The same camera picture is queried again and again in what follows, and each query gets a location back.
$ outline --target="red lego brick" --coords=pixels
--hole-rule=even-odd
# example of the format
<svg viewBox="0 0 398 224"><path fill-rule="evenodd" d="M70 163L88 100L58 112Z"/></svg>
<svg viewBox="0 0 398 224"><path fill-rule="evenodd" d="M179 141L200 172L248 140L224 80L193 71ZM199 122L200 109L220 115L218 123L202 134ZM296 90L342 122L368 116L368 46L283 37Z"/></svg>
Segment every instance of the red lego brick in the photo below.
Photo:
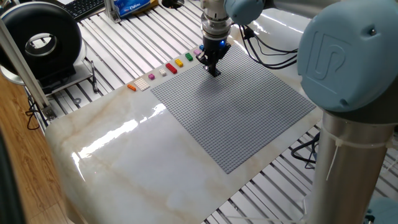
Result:
<svg viewBox="0 0 398 224"><path fill-rule="evenodd" d="M166 68L168 68L170 70L170 72L172 72L173 74L176 74L177 69L170 63L166 64Z"/></svg>

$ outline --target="wooden floor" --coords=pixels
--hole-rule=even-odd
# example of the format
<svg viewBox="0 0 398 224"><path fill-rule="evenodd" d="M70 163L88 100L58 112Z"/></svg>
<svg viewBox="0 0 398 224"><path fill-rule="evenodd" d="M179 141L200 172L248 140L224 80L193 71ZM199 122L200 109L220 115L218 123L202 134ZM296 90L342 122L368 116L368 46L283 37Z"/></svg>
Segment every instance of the wooden floor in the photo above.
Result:
<svg viewBox="0 0 398 224"><path fill-rule="evenodd" d="M26 223L73 224L65 215L61 189L51 154L40 129L26 127L29 109L23 87L0 74L0 128L25 208ZM32 118L32 126L37 121Z"/></svg>

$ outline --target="gray lego baseplate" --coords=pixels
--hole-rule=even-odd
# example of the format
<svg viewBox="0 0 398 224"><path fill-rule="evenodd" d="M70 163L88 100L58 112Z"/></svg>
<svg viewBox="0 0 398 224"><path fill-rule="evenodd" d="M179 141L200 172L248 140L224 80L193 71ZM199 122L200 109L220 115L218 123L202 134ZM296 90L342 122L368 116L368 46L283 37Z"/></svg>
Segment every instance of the gray lego baseplate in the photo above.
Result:
<svg viewBox="0 0 398 224"><path fill-rule="evenodd" d="M199 64L151 91L229 174L315 105L235 45L217 69Z"/></svg>

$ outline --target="black cable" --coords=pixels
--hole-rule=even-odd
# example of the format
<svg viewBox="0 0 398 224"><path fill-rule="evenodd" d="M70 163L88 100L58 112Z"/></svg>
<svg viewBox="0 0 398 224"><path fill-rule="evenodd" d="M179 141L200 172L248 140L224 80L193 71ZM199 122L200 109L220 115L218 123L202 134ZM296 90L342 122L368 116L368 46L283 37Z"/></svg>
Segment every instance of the black cable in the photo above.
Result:
<svg viewBox="0 0 398 224"><path fill-rule="evenodd" d="M311 156L315 153L315 145L319 141L319 137L320 137L320 133L318 133L311 141L306 142L306 143L302 144L301 146L298 146L298 147L292 149L292 151L290 152L292 157L294 157L294 158L296 158L298 160L307 162L306 165L305 165L306 169L313 169L313 167L307 168L309 163L312 163L312 164L316 164L317 163L316 161L311 160ZM297 151L299 151L299 150L301 150L301 149L303 149L303 148L305 148L307 146L311 146L312 147L311 154L310 154L310 157L308 159L305 159L305 158L295 154Z"/></svg>
<svg viewBox="0 0 398 224"><path fill-rule="evenodd" d="M244 26L244 28L246 28L246 32L247 33L252 33L251 36L253 36L254 38L256 38L259 42L261 42L262 45L266 46L267 48L276 51L276 52L282 52L282 53L288 53L288 54L292 54L292 53L297 53L298 49L294 49L294 50L281 50L281 49L276 49L274 47L271 47L270 45L267 45L266 43L264 43L264 41L262 41L255 33L254 31L249 27L249 26Z"/></svg>
<svg viewBox="0 0 398 224"><path fill-rule="evenodd" d="M30 127L29 127L30 122L32 121L32 117L35 116L35 113L39 113L39 111L38 111L38 110L35 110L36 102L32 99L32 96L28 96L28 97L27 97L27 100L30 102L30 107L29 107L28 111L25 112L25 115L29 117L29 120L28 120L28 122L27 122L27 126L26 126L26 127L27 127L27 129L29 129L29 130L36 130L36 129L39 129L39 128L40 128L40 125L38 125L36 128L30 128Z"/></svg>
<svg viewBox="0 0 398 224"><path fill-rule="evenodd" d="M263 65L264 67L266 67L266 68L268 68L268 69L272 69L272 70L283 69L283 68L289 67L289 66L291 66L291 65L293 65L293 64L295 64L295 63L297 62L297 60L294 60L293 62L290 62L290 63L288 63L288 64L286 64L286 65L283 65L283 66L280 66L280 67L272 67L272 65L268 65L268 64L263 63L263 62L261 61L261 59L259 58L258 54L256 53L256 51L255 51L254 48L252 47L250 41L248 41L248 42L249 42L249 45L251 46L251 48L252 48L252 50L253 50L254 55L257 57L257 60L254 59L254 58L252 57L252 55L250 54L250 51L248 50L248 47L247 47L247 45L246 45L246 42L244 41L244 37L243 37L243 33L242 33L241 28L243 28L243 27L239 26L239 31L240 31L240 33L241 33L241 37L242 37L242 40L243 40L244 48L245 48L246 51L248 52L249 57L250 57L252 60L254 60L255 62L257 62L257 63Z"/></svg>
<svg viewBox="0 0 398 224"><path fill-rule="evenodd" d="M266 53L264 53L263 51L262 51L262 47L261 47L261 45L260 45L260 42L259 42L259 40L256 38L256 41L257 41L257 45L259 46L259 48L260 48L260 52L261 52L261 54L262 55L264 55L264 56L283 56L283 55L288 55L288 54L291 54L291 53L282 53L282 54L266 54Z"/></svg>
<svg viewBox="0 0 398 224"><path fill-rule="evenodd" d="M29 106L32 106L33 101L34 101L34 100L32 99L32 95L26 90L26 88L24 88L24 89L25 89L26 94L27 94L28 96L30 96L30 98L31 98L31 100L32 100L32 101L30 101L29 98L28 98L28 104L29 104ZM49 124L48 124L46 118L44 118L43 112L42 112L41 110L39 110L39 115L40 115L40 117L42 118L42 121L44 122L44 125L47 127Z"/></svg>
<svg viewBox="0 0 398 224"><path fill-rule="evenodd" d="M254 55L256 56L257 60L258 60L258 61L260 61L261 63L263 63L263 64L267 65L267 66L277 66L277 65L282 65L282 64L284 64L284 63L286 63L286 62L288 62L288 61L290 61L290 60L294 59L295 57L297 57L297 54L296 54L296 55L294 55L293 57L291 57L291 58L289 58L289 59L285 60L284 62L277 63L277 64L267 64L267 63L264 63L264 62L262 62L262 61L261 61L261 59L260 59L260 57L258 56L257 52L254 50L254 47L253 47L253 45L251 44L250 40L248 40L248 43L249 43L249 45L250 45L250 48L251 48L251 50L253 51Z"/></svg>

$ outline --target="marble table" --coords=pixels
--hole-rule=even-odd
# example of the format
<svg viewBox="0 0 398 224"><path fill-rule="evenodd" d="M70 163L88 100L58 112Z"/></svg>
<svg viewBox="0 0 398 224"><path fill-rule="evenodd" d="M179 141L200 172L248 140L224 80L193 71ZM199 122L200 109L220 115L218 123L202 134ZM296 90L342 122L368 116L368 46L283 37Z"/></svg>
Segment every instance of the marble table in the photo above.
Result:
<svg viewBox="0 0 398 224"><path fill-rule="evenodd" d="M271 10L264 11L252 27L274 47L294 49L307 23L302 17ZM237 28L229 41L241 45ZM185 63L178 72L196 63ZM274 74L305 95L296 69ZM154 81L148 79L150 73L157 75ZM141 77L153 88L173 75L162 78L157 68ZM201 223L321 116L315 108L230 174L150 90L133 92L124 85L53 121L45 137L74 222L82 222L77 218L81 216L90 224Z"/></svg>

